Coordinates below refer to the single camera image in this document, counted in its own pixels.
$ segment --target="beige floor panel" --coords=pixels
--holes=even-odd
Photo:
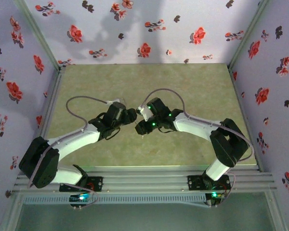
[[[102,100],[124,98],[127,108],[137,108],[157,88],[170,88],[184,99],[188,113],[211,120],[233,119],[245,136],[246,127],[225,64],[110,64],[70,65],[62,79],[47,138],[54,138],[82,127],[83,121],[70,115],[66,101],[77,95]],[[182,109],[180,99],[171,92],[159,91],[171,110]],[[108,106],[89,99],[75,99],[70,109],[90,120]],[[209,165],[215,153],[209,141],[183,133],[138,135],[135,124],[121,128],[108,141],[87,145],[65,157],[67,165],[93,166],[199,166]],[[252,158],[243,164],[255,164]]]

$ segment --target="floral wallpaper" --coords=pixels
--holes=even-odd
[[[282,7],[278,0],[268,3],[232,71],[259,160],[274,175],[289,229],[289,1]]]
[[[25,2],[61,65],[229,64],[260,0]]]
[[[0,224],[55,74],[21,12],[0,0]]]

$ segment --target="black bracket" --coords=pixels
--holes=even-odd
[[[230,180],[228,175],[222,175],[218,181],[213,181],[212,188],[208,188],[204,183],[202,175],[187,176],[187,185],[189,191],[205,191],[205,190],[230,190]]]
[[[84,188],[87,189],[91,189],[95,192],[101,192],[102,191],[102,187],[103,187],[103,177],[88,177],[86,184],[84,186]],[[60,188],[59,188],[60,192],[65,192],[65,193],[84,193],[87,192],[83,189],[77,189],[77,188],[73,188],[70,186],[67,186],[65,184],[60,184]]]

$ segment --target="glass panel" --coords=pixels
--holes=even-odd
[[[25,205],[17,231],[273,231],[264,193],[234,193],[217,208],[190,205]]]
[[[225,64],[110,64],[69,65],[62,78],[47,138],[55,138],[84,126],[71,116],[66,101],[87,95],[105,101],[124,98],[127,108],[136,109],[145,97],[158,88],[170,88],[184,99],[189,114],[209,120],[235,121],[248,137],[236,94]],[[182,109],[180,99],[171,92],[159,91],[170,110]],[[108,106],[89,99],[70,102],[72,112],[87,120],[106,112]],[[138,116],[136,122],[143,118]],[[200,166],[215,159],[211,142],[183,132],[164,134],[157,129],[142,137],[136,124],[123,126],[108,141],[87,145],[65,157],[66,165],[92,166]],[[254,158],[242,164],[256,164]]]

